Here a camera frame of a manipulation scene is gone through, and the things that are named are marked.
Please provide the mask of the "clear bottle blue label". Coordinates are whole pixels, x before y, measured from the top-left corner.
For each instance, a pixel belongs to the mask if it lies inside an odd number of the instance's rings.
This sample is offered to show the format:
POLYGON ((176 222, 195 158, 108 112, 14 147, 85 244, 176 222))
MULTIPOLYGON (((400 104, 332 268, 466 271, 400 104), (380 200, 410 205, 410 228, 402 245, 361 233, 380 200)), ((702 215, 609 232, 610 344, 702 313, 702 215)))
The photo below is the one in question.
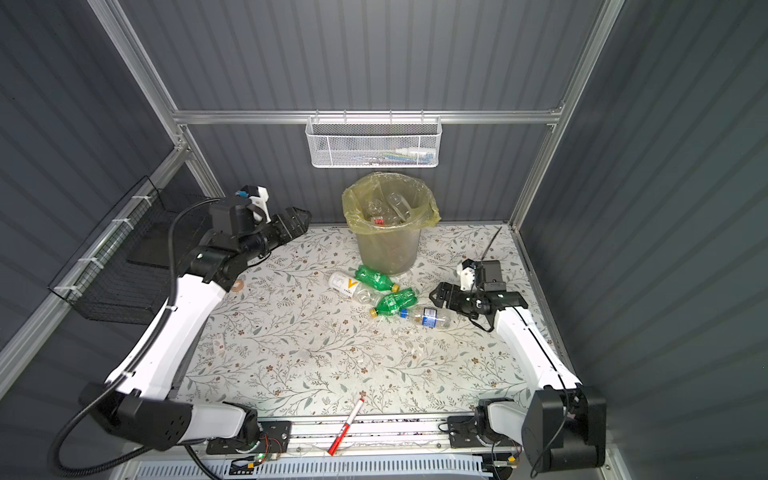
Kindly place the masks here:
POLYGON ((451 326, 452 317, 450 311, 427 305, 414 305, 403 308, 398 316, 411 323, 430 329, 445 329, 451 326))

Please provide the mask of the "white bottle yellow V label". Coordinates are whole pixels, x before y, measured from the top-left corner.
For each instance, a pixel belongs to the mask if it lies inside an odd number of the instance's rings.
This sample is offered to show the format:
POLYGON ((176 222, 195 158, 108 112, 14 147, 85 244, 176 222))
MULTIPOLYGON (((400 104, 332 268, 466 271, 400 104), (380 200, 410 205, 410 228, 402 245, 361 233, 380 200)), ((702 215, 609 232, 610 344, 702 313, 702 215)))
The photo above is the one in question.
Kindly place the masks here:
POLYGON ((342 296, 364 305, 375 306, 384 297, 383 293, 343 272, 333 272, 328 285, 342 296))

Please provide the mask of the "clear crushed bottle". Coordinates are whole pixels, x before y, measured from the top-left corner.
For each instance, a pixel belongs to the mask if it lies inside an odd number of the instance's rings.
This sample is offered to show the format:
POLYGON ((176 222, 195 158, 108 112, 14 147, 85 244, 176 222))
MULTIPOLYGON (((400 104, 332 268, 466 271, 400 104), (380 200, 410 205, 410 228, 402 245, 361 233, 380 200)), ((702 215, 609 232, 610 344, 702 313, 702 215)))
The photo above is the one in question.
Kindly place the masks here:
POLYGON ((387 195, 387 202, 402 222, 407 222, 411 217, 412 207, 405 197, 398 192, 387 195))

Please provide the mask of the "clear bottle red label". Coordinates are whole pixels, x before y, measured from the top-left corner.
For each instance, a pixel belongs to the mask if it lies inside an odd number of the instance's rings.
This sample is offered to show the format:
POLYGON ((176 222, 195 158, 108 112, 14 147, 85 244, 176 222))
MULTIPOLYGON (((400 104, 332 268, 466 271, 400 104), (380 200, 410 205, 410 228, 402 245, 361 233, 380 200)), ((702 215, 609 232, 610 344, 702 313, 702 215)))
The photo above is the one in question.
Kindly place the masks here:
POLYGON ((374 225, 385 226, 389 223, 388 206, 380 199, 372 199, 367 203, 366 214, 374 225))

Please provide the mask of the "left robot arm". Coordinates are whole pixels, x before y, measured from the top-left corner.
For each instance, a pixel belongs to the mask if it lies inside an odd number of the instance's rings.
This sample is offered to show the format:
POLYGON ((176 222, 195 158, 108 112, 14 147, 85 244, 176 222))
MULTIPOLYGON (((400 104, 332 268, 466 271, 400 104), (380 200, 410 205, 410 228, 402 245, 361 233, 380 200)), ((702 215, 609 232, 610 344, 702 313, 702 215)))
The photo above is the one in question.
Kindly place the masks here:
POLYGON ((272 217, 256 206, 210 209, 213 227, 172 275, 173 294, 124 361, 108 377, 103 400, 98 385, 83 390, 83 405, 117 437, 150 449, 206 439, 225 439, 235 448, 259 442, 258 414, 227 402, 192 405, 170 399, 174 378, 212 311, 231 291, 252 259, 304 235, 312 215, 290 207, 272 217))

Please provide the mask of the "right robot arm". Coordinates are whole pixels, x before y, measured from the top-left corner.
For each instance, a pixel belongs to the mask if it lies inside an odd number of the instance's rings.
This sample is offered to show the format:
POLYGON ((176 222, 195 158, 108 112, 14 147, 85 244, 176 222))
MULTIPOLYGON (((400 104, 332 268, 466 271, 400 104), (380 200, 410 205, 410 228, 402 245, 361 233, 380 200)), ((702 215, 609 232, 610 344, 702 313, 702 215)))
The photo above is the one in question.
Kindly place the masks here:
POLYGON ((522 447, 532 474, 599 468, 606 458, 607 405, 595 388, 583 385, 545 340, 518 292, 463 291, 441 282, 429 298, 466 317, 480 316, 519 362, 531 397, 525 407, 506 398, 484 399, 474 409, 470 436, 522 447))

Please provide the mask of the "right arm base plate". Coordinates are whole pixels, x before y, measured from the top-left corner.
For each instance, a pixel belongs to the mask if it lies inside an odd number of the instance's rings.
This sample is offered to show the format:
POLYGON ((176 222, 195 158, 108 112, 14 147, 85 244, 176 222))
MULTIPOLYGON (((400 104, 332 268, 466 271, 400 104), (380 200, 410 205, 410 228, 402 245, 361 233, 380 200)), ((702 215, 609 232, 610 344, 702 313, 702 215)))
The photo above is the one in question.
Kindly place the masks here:
POLYGON ((514 440, 479 426, 476 418, 470 415, 449 416, 445 422, 445 432, 454 449, 518 446, 514 440))

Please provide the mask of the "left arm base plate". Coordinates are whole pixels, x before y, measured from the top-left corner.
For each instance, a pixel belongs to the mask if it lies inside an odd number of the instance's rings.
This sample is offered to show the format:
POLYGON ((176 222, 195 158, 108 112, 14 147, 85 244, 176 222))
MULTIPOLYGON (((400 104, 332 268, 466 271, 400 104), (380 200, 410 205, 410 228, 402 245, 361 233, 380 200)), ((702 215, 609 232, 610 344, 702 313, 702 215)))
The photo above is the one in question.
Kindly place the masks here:
POLYGON ((245 427, 236 437, 215 438, 206 446, 208 455, 269 454, 286 452, 293 423, 289 421, 259 421, 245 427))

